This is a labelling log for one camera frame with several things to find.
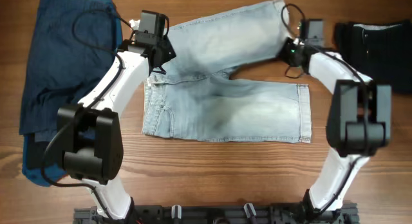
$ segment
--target jeans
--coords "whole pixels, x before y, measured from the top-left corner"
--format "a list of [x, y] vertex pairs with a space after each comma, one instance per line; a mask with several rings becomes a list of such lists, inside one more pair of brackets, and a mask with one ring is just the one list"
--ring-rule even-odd
[[163, 65], [166, 75], [153, 73], [145, 82], [142, 132], [211, 142], [310, 142], [306, 84], [229, 80], [240, 66], [280, 52], [288, 37], [284, 5], [266, 1], [171, 27], [177, 58]]

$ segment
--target denim shorts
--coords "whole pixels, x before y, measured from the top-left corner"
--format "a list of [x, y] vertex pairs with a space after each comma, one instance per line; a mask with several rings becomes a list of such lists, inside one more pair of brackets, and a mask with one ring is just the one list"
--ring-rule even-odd
[[240, 66], [280, 52], [288, 37], [283, 5], [283, 0], [266, 1], [171, 27], [177, 57], [163, 65], [166, 75], [153, 73], [145, 81], [143, 134], [310, 142], [307, 84], [229, 80]]

